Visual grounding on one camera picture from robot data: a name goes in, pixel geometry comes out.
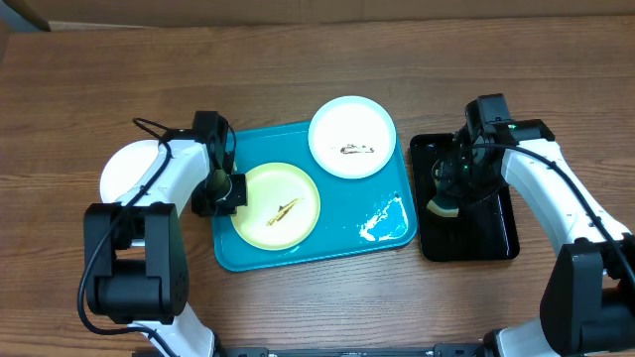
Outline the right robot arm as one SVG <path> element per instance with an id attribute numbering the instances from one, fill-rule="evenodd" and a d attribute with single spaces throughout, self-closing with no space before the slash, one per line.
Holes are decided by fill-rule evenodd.
<path id="1" fill-rule="evenodd" d="M 465 125 L 431 170 L 428 212 L 457 218 L 514 187 L 558 257 L 537 318 L 492 332 L 491 356 L 585 356 L 634 346 L 634 236 L 593 198 L 540 119 L 516 121 L 501 94 L 465 107 Z"/>

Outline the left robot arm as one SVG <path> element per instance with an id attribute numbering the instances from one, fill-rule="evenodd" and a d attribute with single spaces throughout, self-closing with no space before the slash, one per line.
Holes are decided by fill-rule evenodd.
<path id="1" fill-rule="evenodd" d="M 216 334 L 188 303 L 180 215 L 187 204 L 200 217 L 246 205 L 235 132 L 216 111 L 196 112 L 189 129 L 133 122 L 156 139 L 158 155 L 126 192 L 84 213 L 78 317 L 97 335 L 140 333 L 164 356 L 222 356 Z"/>

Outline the yellow-green plate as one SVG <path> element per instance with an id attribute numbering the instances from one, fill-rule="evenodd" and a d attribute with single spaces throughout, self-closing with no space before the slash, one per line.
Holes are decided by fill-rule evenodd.
<path id="1" fill-rule="evenodd" d="M 300 168 L 268 163 L 246 174 L 247 204 L 231 217 L 248 244 L 267 251 L 294 247 L 314 230 L 320 215 L 318 188 Z"/>

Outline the white plate with blue rim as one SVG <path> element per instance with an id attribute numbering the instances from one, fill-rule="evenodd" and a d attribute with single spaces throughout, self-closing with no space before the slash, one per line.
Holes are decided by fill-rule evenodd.
<path id="1" fill-rule="evenodd" d="M 397 133 L 390 114 L 377 102 L 356 95 L 334 98 L 314 115 L 308 131 L 310 152 L 328 173 L 364 179 L 391 159 Z"/>

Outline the green and yellow sponge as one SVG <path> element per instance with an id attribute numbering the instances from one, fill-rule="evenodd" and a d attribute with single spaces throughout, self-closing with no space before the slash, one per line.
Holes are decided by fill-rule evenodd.
<path id="1" fill-rule="evenodd" d="M 441 218 L 456 218 L 459 214 L 458 204 L 455 200 L 438 194 L 431 198 L 426 209 Z"/>

